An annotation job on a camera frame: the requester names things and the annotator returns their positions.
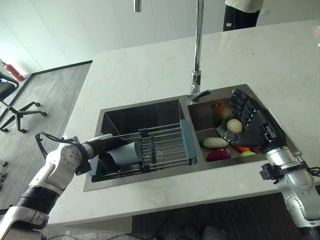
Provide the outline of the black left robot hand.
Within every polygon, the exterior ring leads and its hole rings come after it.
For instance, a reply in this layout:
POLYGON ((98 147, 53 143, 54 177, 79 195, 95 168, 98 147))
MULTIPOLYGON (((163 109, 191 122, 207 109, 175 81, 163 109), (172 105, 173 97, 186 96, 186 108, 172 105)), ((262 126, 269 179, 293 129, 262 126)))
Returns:
POLYGON ((95 156, 109 150, 127 145, 129 142, 119 137, 113 137, 110 133, 97 136, 87 141, 92 149, 91 159, 95 156))

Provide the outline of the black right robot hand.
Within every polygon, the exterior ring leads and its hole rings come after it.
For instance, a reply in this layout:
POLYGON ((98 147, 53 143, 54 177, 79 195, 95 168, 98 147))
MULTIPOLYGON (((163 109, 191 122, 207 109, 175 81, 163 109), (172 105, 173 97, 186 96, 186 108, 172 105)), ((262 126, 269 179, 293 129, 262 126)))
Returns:
POLYGON ((237 147, 258 148, 262 154, 283 146, 281 132, 271 114, 244 91, 232 90, 229 105, 235 118, 246 127, 233 132, 221 126, 217 133, 228 144, 237 147))

